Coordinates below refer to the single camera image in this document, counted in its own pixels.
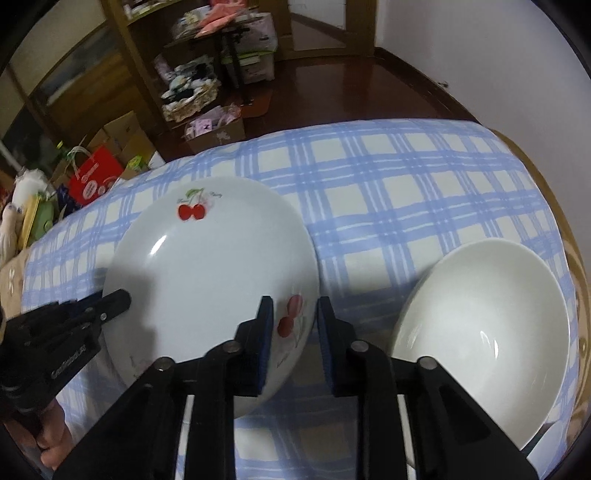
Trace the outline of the person's left hand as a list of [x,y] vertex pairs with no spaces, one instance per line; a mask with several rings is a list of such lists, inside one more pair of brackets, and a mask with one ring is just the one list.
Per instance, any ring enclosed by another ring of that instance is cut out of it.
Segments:
[[56,399],[39,414],[39,420],[42,429],[37,436],[33,436],[14,420],[5,421],[4,426],[23,452],[41,450],[40,462],[55,471],[74,446],[71,432],[65,423],[64,410]]

